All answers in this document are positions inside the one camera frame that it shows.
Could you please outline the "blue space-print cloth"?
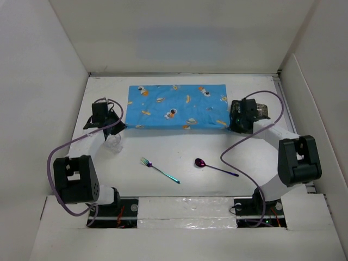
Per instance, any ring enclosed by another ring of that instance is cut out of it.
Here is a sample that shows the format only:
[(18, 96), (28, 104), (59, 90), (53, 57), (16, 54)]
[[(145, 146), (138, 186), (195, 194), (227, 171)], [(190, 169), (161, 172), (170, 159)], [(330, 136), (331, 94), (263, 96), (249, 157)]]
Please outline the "blue space-print cloth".
[(132, 85), (125, 123), (136, 129), (226, 129), (226, 86)]

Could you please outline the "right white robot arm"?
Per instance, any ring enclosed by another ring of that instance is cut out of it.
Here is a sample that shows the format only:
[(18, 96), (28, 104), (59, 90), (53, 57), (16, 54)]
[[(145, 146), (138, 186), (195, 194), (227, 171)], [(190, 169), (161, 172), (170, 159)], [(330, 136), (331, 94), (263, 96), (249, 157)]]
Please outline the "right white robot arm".
[(320, 179), (322, 168), (313, 136), (300, 136), (277, 126), (268, 117), (268, 108), (254, 99), (233, 100), (230, 110), (230, 129), (251, 134), (266, 141), (278, 151), (277, 173), (256, 189), (251, 207), (257, 214), (271, 208), (271, 202), (298, 186)]

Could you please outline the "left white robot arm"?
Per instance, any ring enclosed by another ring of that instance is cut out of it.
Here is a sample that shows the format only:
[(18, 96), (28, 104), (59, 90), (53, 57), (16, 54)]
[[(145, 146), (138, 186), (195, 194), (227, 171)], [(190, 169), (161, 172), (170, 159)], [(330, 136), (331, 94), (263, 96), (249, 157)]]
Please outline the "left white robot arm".
[(108, 215), (121, 210), (120, 195), (116, 188), (101, 185), (93, 159), (109, 137), (126, 129), (121, 115), (114, 110), (120, 105), (115, 100), (100, 98), (92, 105), (92, 115), (83, 126), (82, 135), (69, 144), (67, 156), (53, 163), (54, 185), (63, 204), (87, 203), (102, 205)]

